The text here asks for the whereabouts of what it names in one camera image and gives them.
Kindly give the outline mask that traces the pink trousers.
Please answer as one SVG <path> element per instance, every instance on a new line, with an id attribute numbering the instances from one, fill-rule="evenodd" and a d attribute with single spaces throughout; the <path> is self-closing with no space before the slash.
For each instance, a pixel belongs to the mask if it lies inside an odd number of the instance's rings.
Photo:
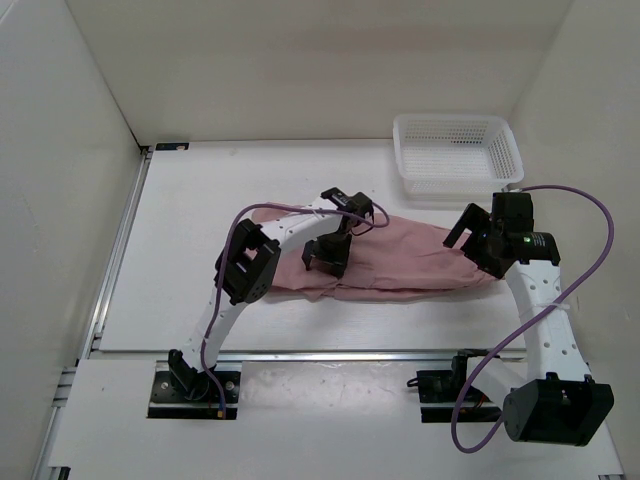
<path id="1" fill-rule="evenodd" d="M 450 231 L 398 216 L 390 225 L 352 240 L 347 268 L 336 278 L 305 269 L 302 250 L 281 256 L 271 291 L 310 301 L 409 301 L 446 291 L 479 288 L 495 278 L 443 241 Z"/>

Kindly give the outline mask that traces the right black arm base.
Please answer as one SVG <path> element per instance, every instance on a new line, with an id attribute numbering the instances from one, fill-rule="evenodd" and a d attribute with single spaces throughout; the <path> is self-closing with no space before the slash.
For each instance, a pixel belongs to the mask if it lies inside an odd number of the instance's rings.
<path id="1" fill-rule="evenodd" d="M 445 424 L 451 421 L 453 407 L 463 380 L 452 370 L 419 370 L 406 382 L 416 390 L 423 424 Z M 465 394 L 458 421 L 460 423 L 491 423 L 498 420 L 501 410 L 479 390 L 471 387 Z"/>

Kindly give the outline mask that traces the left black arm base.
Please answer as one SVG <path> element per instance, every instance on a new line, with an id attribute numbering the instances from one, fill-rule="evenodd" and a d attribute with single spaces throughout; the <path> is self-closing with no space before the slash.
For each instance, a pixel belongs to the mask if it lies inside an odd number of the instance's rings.
<path id="1" fill-rule="evenodd" d="M 235 420 L 238 414 L 241 371 L 215 370 L 222 386 L 225 413 L 220 410 L 220 392 L 206 376 L 204 382 L 188 393 L 166 365 L 160 365 L 153 378 L 147 407 L 149 419 Z"/>

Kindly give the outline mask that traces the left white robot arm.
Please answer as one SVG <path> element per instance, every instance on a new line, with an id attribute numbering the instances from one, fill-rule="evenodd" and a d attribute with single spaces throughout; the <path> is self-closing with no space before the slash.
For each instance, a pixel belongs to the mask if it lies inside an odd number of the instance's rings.
<path id="1" fill-rule="evenodd" d="M 317 266 L 340 278 L 348 263 L 353 229 L 373 227 L 374 202 L 364 193 L 349 196 L 334 187 L 312 203 L 291 207 L 252 205 L 239 213 L 215 263 L 211 297 L 185 346 L 173 349 L 168 366 L 175 388 L 198 400 L 222 382 L 214 368 L 222 343 L 251 303 L 271 288 L 281 257 L 301 249 L 305 270 Z"/>

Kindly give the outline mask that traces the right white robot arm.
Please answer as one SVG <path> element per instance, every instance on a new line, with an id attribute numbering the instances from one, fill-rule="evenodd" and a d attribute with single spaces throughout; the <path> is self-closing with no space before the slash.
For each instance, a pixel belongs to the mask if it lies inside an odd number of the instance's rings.
<path id="1" fill-rule="evenodd" d="M 482 393 L 500 409 L 497 424 L 514 442 L 586 446 L 614 405 L 583 359 L 563 305 L 554 237 L 534 229 L 527 193 L 497 193 L 492 209 L 470 203 L 443 242 L 461 247 L 482 272 L 506 281 L 520 326 L 493 350 L 470 355 L 449 375 L 457 396 Z"/>

